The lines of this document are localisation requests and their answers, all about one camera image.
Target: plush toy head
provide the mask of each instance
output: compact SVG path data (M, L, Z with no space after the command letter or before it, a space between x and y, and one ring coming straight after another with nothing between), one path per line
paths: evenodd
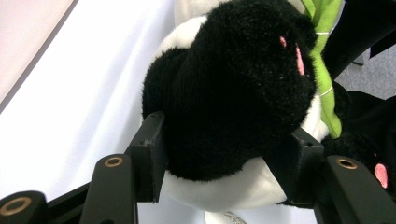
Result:
M165 38L148 70L143 116L165 114L165 185L172 182L179 192L185 187L185 195L175 196L181 201L205 210L240 208L235 205L248 204L245 199L230 195L245 189L260 198L250 206L280 203L285 195L265 156L282 150L279 143L302 125L322 127L320 139L327 133L319 109L307 118L319 104L309 57L314 27L284 0L218 3L204 1L203 9L186 9L194 18L177 18L184 22ZM242 181L246 176L251 179ZM228 202L212 206L221 191ZM271 200L263 199L271 192Z

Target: black fabric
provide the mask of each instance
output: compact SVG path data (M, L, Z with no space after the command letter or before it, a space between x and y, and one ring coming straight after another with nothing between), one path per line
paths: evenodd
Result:
M351 114L344 121L344 131L364 134L383 147L389 125L396 119L396 96L388 100L364 92L354 92L350 96Z
M392 47L395 44L396 44L396 30L371 46L370 58L375 57L377 54Z
M347 90L343 86L335 81L332 83L332 86L334 88L334 112L340 120L344 120L344 118L351 112L351 99Z
M315 94L309 51L316 38L310 20L284 0L236 0L208 14L189 49L156 60L144 83L143 116L166 116L169 171L207 181L276 150Z

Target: hole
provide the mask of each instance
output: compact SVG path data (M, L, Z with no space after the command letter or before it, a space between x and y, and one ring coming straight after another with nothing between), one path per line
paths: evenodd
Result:
M112 157L105 161L105 166L115 167L115 166L120 165L122 162L123 162L123 159L121 157Z
M0 215L5 217L15 215L27 208L31 202L32 199L29 197L20 197L11 200L0 208Z
M357 165L355 162L349 161L349 160L346 160L346 159L338 159L338 160L337 160L337 163L338 163L340 166L342 166L342 167L344 167L344 168L347 168L347 169L349 169L349 170L355 170L355 169L358 168L358 165Z

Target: white surface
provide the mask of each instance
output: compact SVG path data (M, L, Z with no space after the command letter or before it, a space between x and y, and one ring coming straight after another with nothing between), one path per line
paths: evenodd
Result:
M173 0L80 0L0 115L0 198L40 190L52 200L123 152L140 122L149 62L174 27ZM286 206L236 213L247 223L315 223ZM141 223L204 223L204 212L162 195Z
M72 2L0 1L0 103Z

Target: black fuzzy fabric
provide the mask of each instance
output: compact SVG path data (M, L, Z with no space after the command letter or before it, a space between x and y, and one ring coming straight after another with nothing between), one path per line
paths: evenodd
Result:
M308 53L315 41L310 20L286 1L235 0L208 14L189 49L164 52L148 70L143 116L166 116L169 171L207 181L280 150L316 91Z
M334 93L336 111L341 105L343 133L338 139L322 141L325 156L347 156L372 173L378 163L384 164L389 177L386 190L396 200L396 96L382 100L339 87L334 86Z

